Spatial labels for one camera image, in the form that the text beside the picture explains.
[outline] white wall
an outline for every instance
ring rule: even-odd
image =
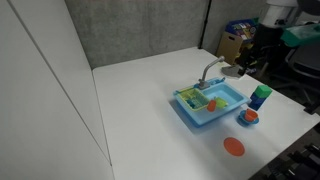
[[[64,0],[11,0],[81,118],[109,157],[91,69]]]
[[[0,0],[0,179],[113,180],[108,160]]]

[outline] black cable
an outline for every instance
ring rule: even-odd
[[[210,12],[210,8],[211,8],[211,2],[212,2],[212,0],[209,0],[208,10],[207,10],[206,18],[205,18],[205,20],[204,20],[203,29],[202,29],[202,34],[201,34],[201,38],[200,38],[200,42],[199,42],[198,49],[202,49],[202,43],[203,43],[204,33],[206,32],[206,27],[207,27],[207,24],[208,24],[208,17],[209,17],[209,12]]]

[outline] cardboard box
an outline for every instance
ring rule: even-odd
[[[243,45],[243,39],[240,36],[224,32],[216,56],[224,56],[225,62],[233,65],[235,59],[240,55],[240,49]]]

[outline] faucet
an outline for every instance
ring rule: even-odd
[[[213,65],[217,64],[218,62],[223,62],[224,61],[224,56],[220,56],[218,59],[214,60],[212,63],[208,64],[208,66],[204,69],[203,71],[203,75],[202,75],[202,79],[199,79],[199,89],[206,89],[208,88],[210,85],[208,82],[206,82],[206,75],[207,75],[207,71],[209,68],[211,68]]]

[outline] gray wall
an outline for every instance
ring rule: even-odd
[[[197,46],[208,0],[66,0],[91,68]],[[265,0],[213,0],[204,49]]]

